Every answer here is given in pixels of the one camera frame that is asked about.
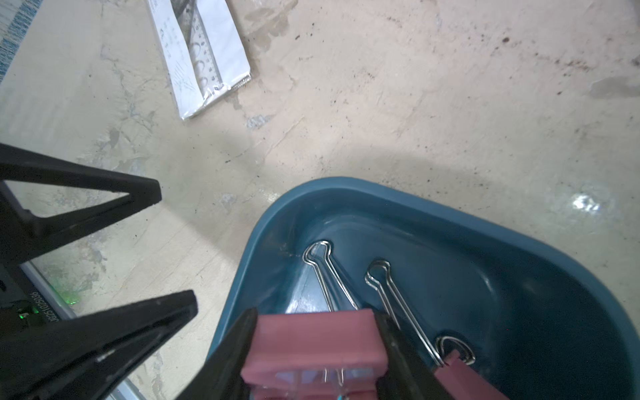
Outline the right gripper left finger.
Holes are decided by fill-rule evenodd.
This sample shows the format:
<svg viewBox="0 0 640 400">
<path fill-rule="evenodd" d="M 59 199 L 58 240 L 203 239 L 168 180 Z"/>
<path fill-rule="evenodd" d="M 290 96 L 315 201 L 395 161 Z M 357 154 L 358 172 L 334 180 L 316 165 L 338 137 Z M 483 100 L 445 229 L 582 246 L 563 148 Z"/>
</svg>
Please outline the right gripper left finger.
<svg viewBox="0 0 640 400">
<path fill-rule="evenodd" d="M 178 399 L 250 399 L 251 388 L 241 371 L 257 322 L 258 310 L 245 310 Z"/>
</svg>

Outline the white ruler package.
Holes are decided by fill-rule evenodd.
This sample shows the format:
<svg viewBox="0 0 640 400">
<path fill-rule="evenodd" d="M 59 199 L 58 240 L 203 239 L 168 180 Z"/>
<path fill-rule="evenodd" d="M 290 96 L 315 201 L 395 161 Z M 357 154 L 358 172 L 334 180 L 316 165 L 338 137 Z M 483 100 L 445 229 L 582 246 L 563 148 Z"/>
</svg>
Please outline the white ruler package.
<svg viewBox="0 0 640 400">
<path fill-rule="evenodd" d="M 228 3 L 149 0 L 182 120 L 248 83 L 251 67 Z"/>
</svg>

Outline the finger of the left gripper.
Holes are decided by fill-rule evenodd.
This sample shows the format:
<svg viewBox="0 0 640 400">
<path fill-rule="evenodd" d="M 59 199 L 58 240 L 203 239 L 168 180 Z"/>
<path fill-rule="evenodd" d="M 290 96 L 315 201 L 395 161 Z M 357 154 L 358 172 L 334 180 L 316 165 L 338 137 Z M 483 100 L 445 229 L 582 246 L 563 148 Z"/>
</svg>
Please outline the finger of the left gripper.
<svg viewBox="0 0 640 400">
<path fill-rule="evenodd" d="M 89 208 L 41 218 L 22 207 L 7 181 L 122 193 Z M 92 168 L 1 146 L 1 264 L 21 264 L 162 201 L 157 180 Z"/>
<path fill-rule="evenodd" d="M 3 399 L 104 399 L 198 313 L 194 291 L 1 338 Z"/>
</svg>

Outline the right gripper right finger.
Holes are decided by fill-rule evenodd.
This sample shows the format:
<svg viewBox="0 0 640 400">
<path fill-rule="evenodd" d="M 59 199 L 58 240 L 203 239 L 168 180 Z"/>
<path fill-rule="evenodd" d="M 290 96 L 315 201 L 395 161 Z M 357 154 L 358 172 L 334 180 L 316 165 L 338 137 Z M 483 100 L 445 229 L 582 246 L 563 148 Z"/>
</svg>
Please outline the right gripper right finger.
<svg viewBox="0 0 640 400">
<path fill-rule="evenodd" d="M 379 399 L 453 399 L 390 316 L 374 312 L 388 355 L 388 371 L 377 382 Z"/>
</svg>

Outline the teal plastic storage box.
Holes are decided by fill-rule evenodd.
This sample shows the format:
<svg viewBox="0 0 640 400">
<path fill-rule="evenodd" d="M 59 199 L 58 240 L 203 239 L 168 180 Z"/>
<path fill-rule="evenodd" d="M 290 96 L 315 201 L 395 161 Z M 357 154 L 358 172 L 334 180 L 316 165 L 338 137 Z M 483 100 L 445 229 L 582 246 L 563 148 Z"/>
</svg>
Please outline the teal plastic storage box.
<svg viewBox="0 0 640 400">
<path fill-rule="evenodd" d="M 217 347 L 248 308 L 311 313 L 326 300 L 303 252 L 332 245 L 352 300 L 380 308 L 365 283 L 389 261 L 430 339 L 449 334 L 511 399 L 636 399 L 639 337 L 623 308 L 581 264 L 533 238 L 356 178 L 322 178 L 285 193 L 260 218 L 213 336 Z"/>
</svg>

